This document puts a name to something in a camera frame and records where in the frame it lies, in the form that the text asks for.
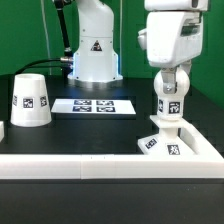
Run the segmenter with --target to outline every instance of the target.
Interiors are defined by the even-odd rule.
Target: white platform
[[[0,142],[4,138],[4,123],[0,121]]]
[[[1,155],[0,179],[224,178],[210,155]]]

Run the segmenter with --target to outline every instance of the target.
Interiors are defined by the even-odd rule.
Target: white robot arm
[[[151,116],[160,131],[156,136],[139,140],[145,154],[154,151],[151,148],[169,153],[170,145],[178,148],[179,154],[193,153],[179,139],[178,128],[187,124],[182,119],[184,96],[190,86],[191,59],[201,54],[202,12],[208,7],[209,0],[145,0],[145,8],[152,12],[138,40],[142,49],[147,50],[149,64],[161,68],[154,81],[158,95],[157,116]]]
[[[104,87],[122,80],[113,50],[114,14],[99,0],[76,0],[79,13],[79,49],[73,56],[70,84]]]

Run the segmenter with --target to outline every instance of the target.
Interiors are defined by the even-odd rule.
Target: white block
[[[4,138],[4,123],[0,121],[0,142]]]
[[[80,179],[81,156],[1,155],[0,179]]]

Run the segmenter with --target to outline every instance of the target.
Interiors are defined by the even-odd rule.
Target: robot logo
[[[167,148],[170,155],[180,155],[180,150],[178,145],[167,145]]]
[[[98,40],[97,40],[97,41],[95,42],[95,44],[92,46],[91,51],[102,51],[102,48],[101,48],[101,46],[100,46]]]
[[[169,114],[179,114],[179,113],[180,113],[180,102],[170,102]]]

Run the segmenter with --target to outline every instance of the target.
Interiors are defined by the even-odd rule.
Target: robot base
[[[206,156],[222,159],[204,136],[183,118],[178,121],[165,121],[158,116],[150,116],[150,119],[159,127],[159,134],[138,140],[138,146],[144,154],[161,158],[176,156],[195,160],[193,157],[197,157],[200,160],[200,156]]]
[[[89,89],[107,89],[113,87],[121,87],[122,86],[123,77],[118,76],[117,79],[109,82],[90,82],[90,81],[81,81],[78,79],[74,79],[72,75],[68,75],[68,84],[72,86],[78,86],[82,88]]]

